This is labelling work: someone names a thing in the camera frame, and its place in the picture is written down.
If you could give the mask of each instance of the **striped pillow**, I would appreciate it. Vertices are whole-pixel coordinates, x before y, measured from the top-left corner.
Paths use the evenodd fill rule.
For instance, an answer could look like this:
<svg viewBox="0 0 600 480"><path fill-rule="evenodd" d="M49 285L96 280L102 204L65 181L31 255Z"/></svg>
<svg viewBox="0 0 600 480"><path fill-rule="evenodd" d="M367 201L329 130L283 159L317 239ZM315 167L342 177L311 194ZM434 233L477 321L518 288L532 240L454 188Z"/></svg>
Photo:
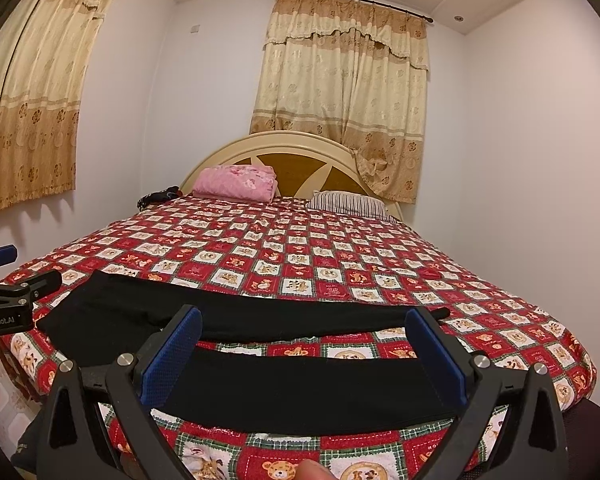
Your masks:
<svg viewBox="0 0 600 480"><path fill-rule="evenodd" d="M348 191L316 192L314 197L307 201L306 208L396 222L396 219L387 212L382 200Z"/></svg>

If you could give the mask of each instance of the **bed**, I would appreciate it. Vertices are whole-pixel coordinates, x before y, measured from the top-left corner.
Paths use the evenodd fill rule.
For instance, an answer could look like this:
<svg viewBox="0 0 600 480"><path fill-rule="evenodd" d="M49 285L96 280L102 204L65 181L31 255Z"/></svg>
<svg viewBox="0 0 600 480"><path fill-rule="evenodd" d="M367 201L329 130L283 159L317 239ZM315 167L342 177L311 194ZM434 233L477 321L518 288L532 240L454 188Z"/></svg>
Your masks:
<svg viewBox="0 0 600 480"><path fill-rule="evenodd" d="M189 196L199 172L215 164L272 166L278 176L275 199L263 205ZM21 266L6 282L19 282L51 268L62 273L61 289L36 305L35 319L57 306L95 269L228 294L448 306L451 316L444 330L469 351L486 351L498 366L526 369L534 362L545 363L563 410L593 390L596 369L567 328L423 240L402 222L399 204L385 202L395 223L307 210L305 199L315 190L373 196L360 179L351 152L336 142L302 132L254 134L207 157L181 189L183 197L57 248ZM414 357L400 328L272 344L206 346L290 358ZM18 380L33 396L49 391L64 356L43 334L32 330L5 336L0 348L16 362ZM370 380L352 378L351 384L333 387L335 391L353 388L362 395ZM505 411L494 412L470 467L487 458ZM152 413L195 478L222 480L276 478L272 464L292 468L303 458L320 461L342 480L353 480L354 473L371 469L378 480L410 478L451 422L378 434L290 437L204 428L157 410ZM115 446L128 451L112 409L102 405L102 414Z"/></svg>

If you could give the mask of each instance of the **human hand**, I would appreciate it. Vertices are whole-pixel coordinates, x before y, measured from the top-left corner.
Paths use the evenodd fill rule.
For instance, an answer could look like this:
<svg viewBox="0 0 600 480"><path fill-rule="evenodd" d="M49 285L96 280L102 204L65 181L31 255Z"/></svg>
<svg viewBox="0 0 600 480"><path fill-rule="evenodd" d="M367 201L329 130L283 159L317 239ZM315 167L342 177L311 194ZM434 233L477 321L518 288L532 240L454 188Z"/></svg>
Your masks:
<svg viewBox="0 0 600 480"><path fill-rule="evenodd" d="M295 480L337 480L325 466L313 460L302 460L296 468Z"/></svg>

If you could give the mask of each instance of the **floral curtain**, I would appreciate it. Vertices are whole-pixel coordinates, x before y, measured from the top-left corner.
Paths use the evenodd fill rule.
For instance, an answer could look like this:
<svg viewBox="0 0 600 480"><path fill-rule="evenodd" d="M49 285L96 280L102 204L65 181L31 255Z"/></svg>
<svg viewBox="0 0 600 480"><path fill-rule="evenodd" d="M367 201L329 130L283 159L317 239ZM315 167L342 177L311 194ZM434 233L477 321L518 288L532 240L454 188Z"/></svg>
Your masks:
<svg viewBox="0 0 600 480"><path fill-rule="evenodd" d="M0 30L0 209L75 189L80 95L111 0L21 0Z"/></svg>
<svg viewBox="0 0 600 480"><path fill-rule="evenodd" d="M250 133L301 130L352 149L377 195L414 203L429 52L424 20L358 0L277 0Z"/></svg>

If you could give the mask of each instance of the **cream headboard frame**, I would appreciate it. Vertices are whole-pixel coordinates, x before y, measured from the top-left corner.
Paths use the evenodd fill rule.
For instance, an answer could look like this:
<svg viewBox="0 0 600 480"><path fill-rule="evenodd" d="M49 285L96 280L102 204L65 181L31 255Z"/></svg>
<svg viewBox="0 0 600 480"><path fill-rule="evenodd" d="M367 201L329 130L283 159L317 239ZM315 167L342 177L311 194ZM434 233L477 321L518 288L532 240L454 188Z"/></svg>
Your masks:
<svg viewBox="0 0 600 480"><path fill-rule="evenodd" d="M251 159L251 164L264 166L265 164L259 157L264 156L264 158L266 158L267 155L275 153L302 155L323 163L323 165L301 182L298 190L294 194L294 197L296 198L311 198L314 194L314 190L325 189L324 186L327 179L330 177L332 169L344 173L360 186L367 195L379 198L360 178L356 168L356 161L349 148L330 139L292 130L262 132L234 140L234 142L223 146L200 162L200 164L187 175L186 179L181 184L180 189L184 194L190 193L200 171L209 166L235 164L244 161L247 158ZM385 203L389 214L400 221L403 220L402 210L397 202L384 199L381 200Z"/></svg>

